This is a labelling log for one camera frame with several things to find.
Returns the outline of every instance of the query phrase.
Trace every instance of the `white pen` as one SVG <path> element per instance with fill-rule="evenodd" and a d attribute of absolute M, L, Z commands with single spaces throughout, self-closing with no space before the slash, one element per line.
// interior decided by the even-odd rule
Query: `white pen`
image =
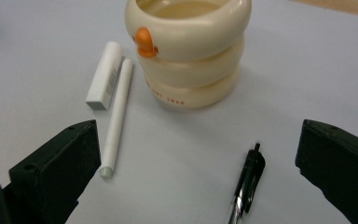
<path fill-rule="evenodd" d="M 127 95 L 132 76 L 132 60 L 125 59 L 121 65 L 121 72 L 117 84 L 117 92 L 112 109 L 112 117 L 106 135 L 103 151 L 103 161 L 100 170 L 102 178 L 112 178 L 117 159 L 118 143 L 120 141 L 121 127 L 127 103 Z"/>

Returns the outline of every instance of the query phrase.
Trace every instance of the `orange beak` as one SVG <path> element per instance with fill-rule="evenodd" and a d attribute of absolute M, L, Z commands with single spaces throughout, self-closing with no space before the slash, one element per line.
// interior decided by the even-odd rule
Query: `orange beak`
<path fill-rule="evenodd" d="M 158 48 L 153 46 L 152 36 L 146 28 L 140 28 L 133 37 L 133 40 L 138 46 L 139 55 L 145 58 L 153 58 L 157 56 Z"/>

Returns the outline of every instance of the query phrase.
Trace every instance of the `pen holder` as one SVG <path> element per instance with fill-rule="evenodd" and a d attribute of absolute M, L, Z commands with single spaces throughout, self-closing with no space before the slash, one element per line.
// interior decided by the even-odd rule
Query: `pen holder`
<path fill-rule="evenodd" d="M 161 101 L 211 105 L 235 85 L 251 0 L 128 0 L 125 22 Z"/>

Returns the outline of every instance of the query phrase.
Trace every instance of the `table surface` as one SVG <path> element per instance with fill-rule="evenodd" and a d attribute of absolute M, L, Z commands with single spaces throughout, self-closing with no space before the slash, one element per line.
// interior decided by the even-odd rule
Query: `table surface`
<path fill-rule="evenodd" d="M 246 152 L 267 161 L 244 223 L 349 223 L 295 166 L 302 121 L 358 136 L 358 16 L 287 0 L 253 2 L 241 77 L 218 104 L 162 105 L 145 84 L 125 1 L 0 1 L 0 184 L 69 125 L 111 111 L 85 98 L 103 48 L 135 63 L 112 180 L 95 175 L 67 223 L 223 223 Z"/>

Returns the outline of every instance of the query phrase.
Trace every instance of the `table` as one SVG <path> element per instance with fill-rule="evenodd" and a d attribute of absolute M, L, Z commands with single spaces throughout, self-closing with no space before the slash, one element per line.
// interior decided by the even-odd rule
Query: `table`
<path fill-rule="evenodd" d="M 199 110 L 158 102 L 124 25 L 125 1 L 0 1 L 0 184 L 69 125 L 109 111 L 85 98 L 107 41 L 135 63 L 112 180 L 98 175 L 67 223 L 223 223 L 246 152 L 267 166 L 245 223 L 349 223 L 295 167 L 303 119 L 358 136 L 358 16 L 258 0 L 241 77 Z"/>

